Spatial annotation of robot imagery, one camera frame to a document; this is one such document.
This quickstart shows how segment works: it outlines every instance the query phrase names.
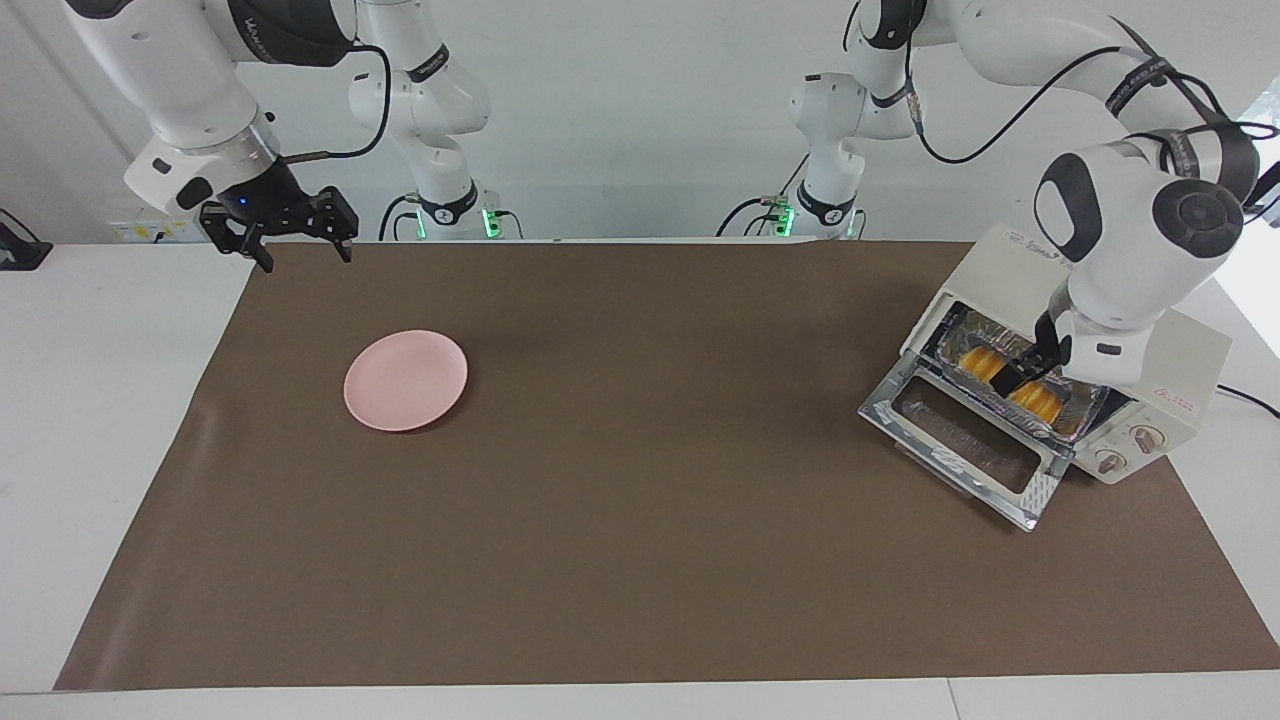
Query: white robotic arm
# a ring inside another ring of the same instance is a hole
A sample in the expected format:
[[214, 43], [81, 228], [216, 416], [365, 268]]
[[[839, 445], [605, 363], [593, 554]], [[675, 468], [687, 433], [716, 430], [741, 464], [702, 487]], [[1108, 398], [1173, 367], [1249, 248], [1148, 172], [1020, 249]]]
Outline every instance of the white robotic arm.
[[[68, 18], [108, 76], [146, 113], [155, 138], [129, 167], [129, 187], [166, 214], [200, 208], [223, 252], [268, 272], [261, 238], [329, 240], [343, 260], [358, 218], [333, 187], [305, 193], [279, 155], [236, 63], [329, 67], [352, 49], [329, 0], [65, 0]], [[246, 228], [238, 234], [228, 227]]]
[[995, 384], [1007, 395], [1059, 365], [1084, 382], [1137, 383], [1155, 323], [1240, 236], [1240, 202], [1258, 176], [1249, 136], [1134, 31], [1073, 3], [864, 0], [854, 28], [850, 63], [865, 88], [854, 136], [915, 133], [936, 158], [959, 161], [928, 146], [909, 74], [913, 46], [943, 42], [993, 82], [1092, 95], [1133, 133], [1065, 154], [1044, 173], [1037, 218], [1075, 266], [1033, 351]]
[[[451, 137], [484, 129], [489, 96], [451, 55], [425, 0], [360, 0], [361, 27], [370, 42], [387, 50], [393, 72], [387, 136], [413, 174], [411, 200], [433, 240], [472, 240], [500, 232], [493, 211], [497, 197], [472, 177], [466, 156]], [[381, 81], [357, 77], [351, 109], [367, 128], [383, 111]]]

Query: brown table surface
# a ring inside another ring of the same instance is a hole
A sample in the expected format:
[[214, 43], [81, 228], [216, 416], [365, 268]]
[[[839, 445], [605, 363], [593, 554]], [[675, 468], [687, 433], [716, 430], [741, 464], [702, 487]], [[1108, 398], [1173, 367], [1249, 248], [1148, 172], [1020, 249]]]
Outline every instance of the brown table surface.
[[[273, 246], [58, 689], [1280, 667], [1167, 462], [1024, 534], [858, 418], [966, 249]], [[365, 429], [411, 328], [467, 392]]]

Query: yellow food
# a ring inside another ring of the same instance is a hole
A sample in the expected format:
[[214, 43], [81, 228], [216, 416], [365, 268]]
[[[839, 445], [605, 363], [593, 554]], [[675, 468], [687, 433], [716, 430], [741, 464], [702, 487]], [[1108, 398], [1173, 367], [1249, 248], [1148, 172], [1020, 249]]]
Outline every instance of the yellow food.
[[[977, 347], [960, 360], [960, 366], [989, 383], [1005, 368], [1005, 359], [989, 347]], [[1062, 400], [1043, 383], [1027, 383], [1010, 400], [1051, 425], [1062, 414]]]

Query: white table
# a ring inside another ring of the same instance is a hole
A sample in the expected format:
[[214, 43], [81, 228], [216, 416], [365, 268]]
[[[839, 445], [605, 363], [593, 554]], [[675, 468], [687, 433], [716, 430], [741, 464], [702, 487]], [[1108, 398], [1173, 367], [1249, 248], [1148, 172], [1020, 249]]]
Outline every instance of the white table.
[[[248, 270], [209, 246], [61, 246], [0, 275], [0, 719], [1280, 717], [1280, 673], [49, 694]], [[1228, 384], [1280, 398], [1280, 359], [1216, 283], [1181, 309], [1235, 338]], [[1280, 424], [1217, 397], [1174, 462], [1276, 635]]]

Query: pink plate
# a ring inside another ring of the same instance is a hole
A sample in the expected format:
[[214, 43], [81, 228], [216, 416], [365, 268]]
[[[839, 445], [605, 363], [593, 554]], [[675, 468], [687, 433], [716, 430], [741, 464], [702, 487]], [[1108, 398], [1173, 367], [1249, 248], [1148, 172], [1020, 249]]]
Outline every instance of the pink plate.
[[357, 420], [389, 433], [429, 425], [467, 386], [467, 356], [440, 333], [407, 331], [370, 345], [347, 370], [342, 395]]

